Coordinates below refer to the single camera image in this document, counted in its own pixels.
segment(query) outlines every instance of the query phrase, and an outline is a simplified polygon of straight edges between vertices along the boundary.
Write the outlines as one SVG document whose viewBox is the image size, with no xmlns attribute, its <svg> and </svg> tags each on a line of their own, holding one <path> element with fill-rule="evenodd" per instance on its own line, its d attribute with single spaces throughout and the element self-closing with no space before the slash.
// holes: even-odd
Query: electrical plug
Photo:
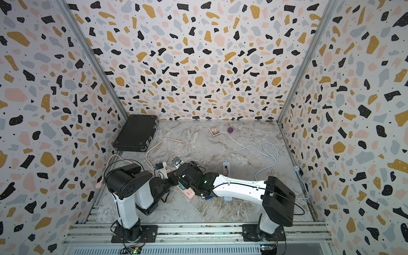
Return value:
<svg viewBox="0 0 408 255">
<path fill-rule="evenodd" d="M 231 176 L 231 164 L 230 162 L 222 163 L 222 175 Z"/>
<path fill-rule="evenodd" d="M 166 166 L 167 166 L 167 164 L 166 164 L 165 162 L 156 164 L 156 167 L 158 168 L 158 169 L 157 169 L 158 172 L 159 172 L 159 173 L 162 173 L 162 175 L 163 175 L 163 179 L 168 179 L 167 171 L 166 171 Z"/>
</svg>

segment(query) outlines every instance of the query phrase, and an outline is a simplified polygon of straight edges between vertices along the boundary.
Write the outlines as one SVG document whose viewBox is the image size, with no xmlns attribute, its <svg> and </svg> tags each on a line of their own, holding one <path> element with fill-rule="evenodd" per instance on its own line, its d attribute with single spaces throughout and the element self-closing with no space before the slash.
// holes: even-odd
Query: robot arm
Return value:
<svg viewBox="0 0 408 255">
<path fill-rule="evenodd" d="M 137 216 L 135 197 L 137 191 L 149 188 L 152 173 L 140 172 L 140 166 L 130 164 L 110 171 L 104 176 L 108 191 L 112 194 L 118 211 L 118 224 L 115 233 L 122 233 L 123 240 L 134 242 L 140 239 L 140 219 Z"/>
<path fill-rule="evenodd" d="M 191 188 L 197 196 L 204 198 L 214 194 L 262 205 L 267 213 L 261 218 L 262 231 L 273 233 L 279 225 L 293 225 L 295 194 L 278 178 L 269 176 L 267 181 L 246 181 L 218 173 L 203 173 L 194 161 L 184 163 L 176 157 L 173 163 L 177 167 L 175 175 L 178 181 L 185 188 Z"/>
</svg>

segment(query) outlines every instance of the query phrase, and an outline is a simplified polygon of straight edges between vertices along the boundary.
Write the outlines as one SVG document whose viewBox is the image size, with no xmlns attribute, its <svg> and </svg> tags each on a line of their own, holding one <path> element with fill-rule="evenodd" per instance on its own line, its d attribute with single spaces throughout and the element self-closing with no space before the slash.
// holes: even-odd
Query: mounting plate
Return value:
<svg viewBox="0 0 408 255">
<path fill-rule="evenodd" d="M 285 241 L 286 235 L 283 231 L 283 227 L 279 226 L 275 229 L 273 234 L 268 234 L 258 229 L 257 224 L 243 224 L 242 225 L 242 236 L 244 237 L 244 242 L 260 242 L 260 241 L 276 241 L 276 235 L 278 235 L 278 241 Z"/>
<path fill-rule="evenodd" d="M 142 238 L 139 240 L 139 243 L 143 245 L 144 241 L 146 243 L 154 243 L 156 241 L 156 236 L 157 236 L 157 225 L 142 225 L 140 226 L 142 228 Z M 118 243 L 123 243 L 123 234 L 122 234 L 122 227 L 115 227 L 114 232 L 116 235 L 112 236 L 111 243 L 113 244 L 118 244 Z"/>
</svg>

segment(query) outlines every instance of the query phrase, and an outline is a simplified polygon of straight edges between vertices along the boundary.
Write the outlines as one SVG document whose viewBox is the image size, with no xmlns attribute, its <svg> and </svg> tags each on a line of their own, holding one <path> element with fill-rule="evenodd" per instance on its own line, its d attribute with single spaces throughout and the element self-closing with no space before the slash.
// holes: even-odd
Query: white power cable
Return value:
<svg viewBox="0 0 408 255">
<path fill-rule="evenodd" d="M 153 167 L 153 164 L 150 162 L 150 160 L 147 159 L 147 154 L 149 154 L 149 152 L 150 152 L 151 150 L 153 150 L 154 148 L 156 148 L 159 144 L 161 144 L 164 140 L 167 140 L 167 139 L 172 140 L 172 141 L 175 141 L 175 142 L 181 142 L 181 143 L 183 144 L 183 148 L 181 148 L 180 150 L 175 151 L 173 154 L 171 154 L 171 155 L 169 156 L 169 158 L 166 160 L 166 162 L 171 158 L 171 156 L 173 156 L 173 155 L 176 154 L 177 152 L 181 151 L 181 150 L 184 149 L 184 147 L 186 146 L 186 144 L 185 144 L 183 141 L 176 140 L 176 139 L 169 138 L 169 137 L 164 138 L 164 139 L 161 140 L 158 144 L 156 144 L 155 146 L 153 146 L 150 150 L 148 150 L 148 151 L 146 152 L 146 155 L 145 155 L 146 162 L 149 164 L 150 168 L 151 168 L 153 171 L 155 171 L 155 169 L 154 169 L 154 167 Z"/>
<path fill-rule="evenodd" d="M 269 151 L 267 151 L 267 149 L 265 149 L 265 147 L 264 147 L 264 144 L 265 144 L 265 143 L 271 144 L 271 145 L 275 148 L 275 150 L 276 150 L 276 156 L 272 155 Z M 262 154 L 262 155 L 264 155 L 264 156 L 267 156 L 268 158 L 271 158 L 271 159 L 273 159 L 273 160 L 275 161 L 272 165 L 269 165 L 269 166 L 267 166 L 267 167 L 264 167 L 264 168 L 262 168 L 261 170 L 259 170 L 259 171 L 256 172 L 256 174 L 254 175 L 254 178 L 255 178 L 255 181 L 257 181 L 256 176 L 257 176 L 260 172 L 262 172 L 263 170 L 265 170 L 265 169 L 267 169 L 267 168 L 270 168 L 270 167 L 272 167 L 272 166 L 274 166 L 274 165 L 276 164 L 276 159 L 277 159 L 277 157 L 279 156 L 279 151 L 278 151 L 278 149 L 276 148 L 276 146 L 275 146 L 273 143 L 264 141 L 264 142 L 262 143 L 262 150 L 265 151 L 265 153 L 263 153 L 262 151 L 258 150 L 257 147 L 255 147 L 255 146 L 253 146 L 253 145 L 250 144 L 250 145 L 246 145 L 246 146 L 244 146 L 244 147 L 242 147 L 242 148 L 240 148 L 240 149 L 237 149 L 237 150 L 235 150 L 235 151 L 233 151 L 233 152 L 231 152 L 231 153 L 228 153 L 227 156 L 225 156 L 225 162 L 228 162 L 228 156 L 229 156 L 230 154 L 235 153 L 235 152 L 237 152 L 237 151 L 240 151 L 240 150 L 242 150 L 242 149 L 248 148 L 248 147 L 254 147 L 260 154 Z"/>
<path fill-rule="evenodd" d="M 234 143 L 243 146 L 242 144 L 240 144 L 240 143 L 238 143 L 237 141 L 235 141 L 234 138 L 232 138 L 227 132 L 220 132 L 220 133 L 227 135 L 229 138 L 231 138 L 231 140 L 233 140 Z"/>
<path fill-rule="evenodd" d="M 305 199 L 305 200 L 309 200 L 309 192 L 307 192 L 306 183 L 305 183 L 305 181 L 303 180 L 302 176 L 299 174 L 300 168 L 299 168 L 298 166 L 294 166 L 294 169 L 295 169 L 296 175 L 297 175 L 297 176 L 299 177 L 299 179 L 302 181 L 303 187 L 305 188 L 305 192 L 306 192 L 306 194 L 307 194 L 307 197 L 296 197 L 295 199 Z"/>
<path fill-rule="evenodd" d="M 131 163 L 131 164 L 133 164 L 134 162 L 131 162 L 130 160 L 125 160 L 125 159 L 123 159 L 121 156 L 119 156 L 118 154 L 113 154 L 112 156 L 110 156 L 109 157 L 109 159 L 108 159 L 108 161 L 106 162 L 106 167 L 105 167 L 105 170 L 104 170 L 104 173 L 106 172 L 106 169 L 108 168 L 108 166 L 110 165 L 110 162 L 111 162 L 111 159 L 113 158 L 113 157 L 118 157 L 118 158 L 120 158 L 121 160 L 124 160 L 124 161 L 126 161 L 126 162 L 129 162 L 129 163 Z M 102 188 L 102 186 L 103 186 L 103 182 L 102 182 L 103 180 L 101 180 L 100 182 L 98 182 L 96 185 L 95 185 L 95 188 L 97 188 L 97 189 L 100 189 L 100 188 Z"/>
</svg>

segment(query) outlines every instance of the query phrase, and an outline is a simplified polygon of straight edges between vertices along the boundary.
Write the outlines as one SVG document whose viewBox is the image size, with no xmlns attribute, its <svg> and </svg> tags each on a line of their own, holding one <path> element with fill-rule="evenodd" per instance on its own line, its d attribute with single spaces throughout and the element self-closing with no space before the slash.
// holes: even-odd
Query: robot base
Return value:
<svg viewBox="0 0 408 255">
<path fill-rule="evenodd" d="M 157 233 L 158 226 L 157 225 L 140 225 L 140 220 L 137 224 L 135 224 L 132 229 L 122 228 L 121 225 L 117 225 L 115 227 L 111 243 L 113 244 L 122 244 L 123 242 L 126 243 L 154 243 L 156 241 L 156 233 Z M 137 236 L 135 240 L 131 240 L 132 238 L 129 237 L 129 233 L 135 231 Z"/>
<path fill-rule="evenodd" d="M 275 234 L 278 236 L 278 241 L 286 240 L 286 235 L 282 226 L 277 227 L 273 234 L 268 234 L 260 230 L 256 224 L 242 225 L 242 236 L 244 237 L 244 242 L 260 242 L 262 240 L 273 242 L 276 241 Z"/>
</svg>

